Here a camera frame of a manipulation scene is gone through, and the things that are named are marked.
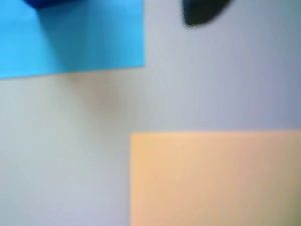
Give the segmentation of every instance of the gray surface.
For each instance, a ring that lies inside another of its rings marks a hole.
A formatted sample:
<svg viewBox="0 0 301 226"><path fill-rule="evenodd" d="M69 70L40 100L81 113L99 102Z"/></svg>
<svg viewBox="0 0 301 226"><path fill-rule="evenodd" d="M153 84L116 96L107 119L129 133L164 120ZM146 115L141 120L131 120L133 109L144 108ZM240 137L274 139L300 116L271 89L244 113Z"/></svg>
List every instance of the gray surface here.
<svg viewBox="0 0 301 226"><path fill-rule="evenodd" d="M147 0L145 68L0 81L0 225L127 226L132 131L300 129L300 9Z"/></svg>

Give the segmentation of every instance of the blue paper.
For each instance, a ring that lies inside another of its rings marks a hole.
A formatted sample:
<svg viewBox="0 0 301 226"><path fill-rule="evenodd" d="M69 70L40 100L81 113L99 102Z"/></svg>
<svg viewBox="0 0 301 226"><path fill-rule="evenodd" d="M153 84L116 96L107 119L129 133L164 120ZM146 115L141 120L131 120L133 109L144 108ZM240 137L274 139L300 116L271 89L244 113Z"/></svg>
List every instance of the blue paper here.
<svg viewBox="0 0 301 226"><path fill-rule="evenodd" d="M144 65L143 0L0 4L0 78Z"/></svg>

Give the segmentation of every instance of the orange paper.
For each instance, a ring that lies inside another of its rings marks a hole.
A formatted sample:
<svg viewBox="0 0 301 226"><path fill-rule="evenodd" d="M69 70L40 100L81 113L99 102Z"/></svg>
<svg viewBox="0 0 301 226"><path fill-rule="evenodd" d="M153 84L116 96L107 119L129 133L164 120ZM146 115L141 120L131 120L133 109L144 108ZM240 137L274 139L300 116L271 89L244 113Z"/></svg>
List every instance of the orange paper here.
<svg viewBox="0 0 301 226"><path fill-rule="evenodd" d="M301 131L131 136L131 226L301 225Z"/></svg>

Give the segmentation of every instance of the sticky note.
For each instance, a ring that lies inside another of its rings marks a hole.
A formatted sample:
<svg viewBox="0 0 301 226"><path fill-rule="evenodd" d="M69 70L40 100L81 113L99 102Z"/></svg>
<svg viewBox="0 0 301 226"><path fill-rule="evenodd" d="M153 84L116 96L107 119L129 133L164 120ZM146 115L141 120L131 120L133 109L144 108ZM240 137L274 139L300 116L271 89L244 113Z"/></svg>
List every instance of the sticky note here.
<svg viewBox="0 0 301 226"><path fill-rule="evenodd" d="M144 65L143 0L3 0L0 29L0 78Z"/></svg>
<svg viewBox="0 0 301 226"><path fill-rule="evenodd" d="M137 133L130 145L130 226L297 225L301 131Z"/></svg>

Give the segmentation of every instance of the dark blue object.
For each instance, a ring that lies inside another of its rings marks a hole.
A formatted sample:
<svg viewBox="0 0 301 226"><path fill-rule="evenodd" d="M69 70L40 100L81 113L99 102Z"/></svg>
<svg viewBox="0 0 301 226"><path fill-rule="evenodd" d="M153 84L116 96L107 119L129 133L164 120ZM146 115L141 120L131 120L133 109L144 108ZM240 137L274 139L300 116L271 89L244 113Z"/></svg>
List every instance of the dark blue object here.
<svg viewBox="0 0 301 226"><path fill-rule="evenodd" d="M24 1L29 5L31 5L32 7L39 9L47 6L52 6L68 0L24 0Z"/></svg>
<svg viewBox="0 0 301 226"><path fill-rule="evenodd" d="M184 21L188 26L214 20L232 0L183 0Z"/></svg>

